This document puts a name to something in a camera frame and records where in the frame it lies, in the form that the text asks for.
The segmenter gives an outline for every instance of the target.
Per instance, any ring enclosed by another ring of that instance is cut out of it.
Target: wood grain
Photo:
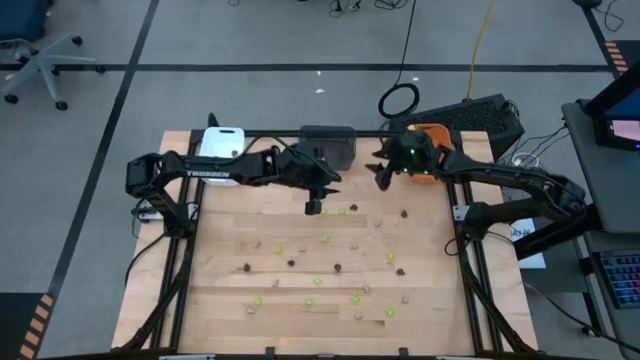
[[[188,137],[188,132],[166,132],[161,152],[185,153]],[[467,153],[490,157],[486,134],[463,138]],[[271,144],[261,140],[255,150]],[[342,174],[343,182],[333,186],[341,193],[323,201],[329,212],[324,216],[305,216],[307,194],[295,189],[206,188],[181,352],[260,354],[274,346],[278,354],[392,355],[399,347],[412,355],[473,353],[457,259],[443,252],[453,237],[446,189],[397,176],[388,191],[379,191],[364,168],[378,162],[370,154],[379,146],[377,139],[358,139],[358,157]],[[176,196],[178,189],[176,181],[168,192]],[[497,187],[474,184],[473,191],[476,200],[501,200]],[[349,210],[352,204],[357,211]],[[340,215],[341,209],[346,214]],[[403,210],[407,218],[400,216]],[[493,230],[509,235],[506,228]],[[137,251],[160,231],[160,223],[144,225]],[[320,241],[323,235],[328,242]],[[114,346],[126,342],[155,305],[167,246],[168,241],[160,243],[133,269]],[[496,303],[535,346],[513,249],[498,240],[485,240],[485,249]],[[388,261],[389,253],[395,261]],[[251,265],[248,273],[245,263]],[[396,274],[399,268],[405,276]],[[408,304],[402,304],[403,296]],[[310,299],[313,305],[306,305]],[[255,314],[248,314],[248,307]],[[356,313],[363,318],[356,320]],[[172,317],[170,309],[166,321]]]

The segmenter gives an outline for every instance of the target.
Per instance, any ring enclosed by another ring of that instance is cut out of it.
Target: brown object
[[[466,154],[491,161],[485,133],[463,132],[462,137]],[[188,143],[189,132],[166,132],[160,152],[174,149],[184,154]],[[272,144],[261,139],[251,151]],[[341,192],[329,195],[323,203],[327,208],[344,204],[348,208],[357,203],[367,209],[366,214],[305,216],[308,193],[285,186],[207,188],[179,352],[260,354],[265,347],[273,346],[278,354],[397,356],[402,346],[412,355],[473,354],[458,261],[442,252],[453,237],[450,212],[443,211],[450,207],[445,186],[416,185],[409,177],[398,176],[388,191],[379,191],[373,174],[364,167],[365,163],[379,162],[370,155],[380,149],[379,140],[358,138],[357,148],[351,170],[342,173],[343,181],[335,184]],[[180,183],[170,183],[167,192],[177,198]],[[475,201],[502,201],[496,186],[471,183],[471,187]],[[412,218],[419,216],[422,221],[404,221],[398,218],[397,209],[406,209]],[[376,229],[376,220],[384,226]],[[491,230],[510,235],[508,225],[496,225]],[[162,231],[160,221],[142,225],[136,250]],[[331,242],[319,243],[319,236],[329,231]],[[258,238],[263,241],[260,251],[254,248]],[[350,251],[349,242],[356,240],[361,251]],[[133,268],[114,346],[127,342],[155,306],[168,244],[158,243]],[[308,249],[305,261],[293,269],[266,250],[276,245],[296,249],[302,244]],[[537,347],[513,248],[491,240],[483,246],[496,306],[523,340]],[[402,259],[402,267],[407,268],[404,277],[389,271],[384,261],[388,252]],[[182,251],[176,259],[179,268]],[[238,264],[249,261],[253,267],[250,273],[236,270]],[[349,272],[327,270],[328,264],[343,262],[348,262]],[[280,285],[273,288],[276,277]],[[321,288],[313,282],[318,277],[323,280]],[[364,284],[371,289],[369,294]],[[358,294],[362,300],[354,305],[349,298]],[[411,297],[409,304],[400,304],[403,294]],[[264,304],[255,315],[247,315],[246,307],[257,296],[265,299]],[[315,299],[313,307],[304,305],[307,298]],[[391,320],[385,314],[390,306],[402,306]],[[362,313],[362,320],[354,318],[356,312]],[[482,306],[478,306],[478,313],[483,342],[490,344]],[[170,306],[161,346],[169,344],[173,316],[174,307]]]
[[[431,138],[431,143],[433,146],[446,146],[450,149],[453,149],[453,144],[451,143],[451,136],[449,135],[449,129],[447,129],[444,125],[440,124],[414,124],[409,125],[408,130],[423,130],[429,135]],[[433,175],[428,174],[414,174],[411,176],[411,180],[418,184],[436,184],[439,183]]]

